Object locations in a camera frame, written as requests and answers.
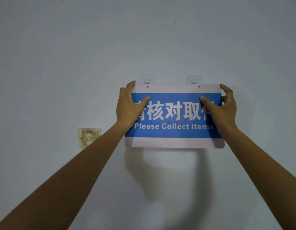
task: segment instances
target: blue sign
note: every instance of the blue sign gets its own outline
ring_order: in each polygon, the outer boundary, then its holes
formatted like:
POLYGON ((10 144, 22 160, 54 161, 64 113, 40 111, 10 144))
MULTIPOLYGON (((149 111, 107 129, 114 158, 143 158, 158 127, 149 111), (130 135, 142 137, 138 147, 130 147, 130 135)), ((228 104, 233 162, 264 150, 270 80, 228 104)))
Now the blue sign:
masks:
POLYGON ((151 99, 126 137, 148 138, 213 138, 222 137, 212 116, 199 97, 204 96, 215 105, 222 105, 221 93, 132 93, 139 103, 146 96, 151 99))

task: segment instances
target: white wall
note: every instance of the white wall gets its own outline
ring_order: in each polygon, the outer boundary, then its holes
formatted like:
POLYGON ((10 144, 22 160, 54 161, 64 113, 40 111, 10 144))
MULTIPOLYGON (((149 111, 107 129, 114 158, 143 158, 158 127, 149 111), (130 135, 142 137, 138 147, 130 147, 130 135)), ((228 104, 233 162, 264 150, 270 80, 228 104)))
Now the white wall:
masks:
MULTIPOLYGON (((0 220, 143 74, 231 87, 240 129, 296 176, 296 0, 0 0, 0 220)), ((228 146, 122 140, 70 229, 280 227, 228 146)))

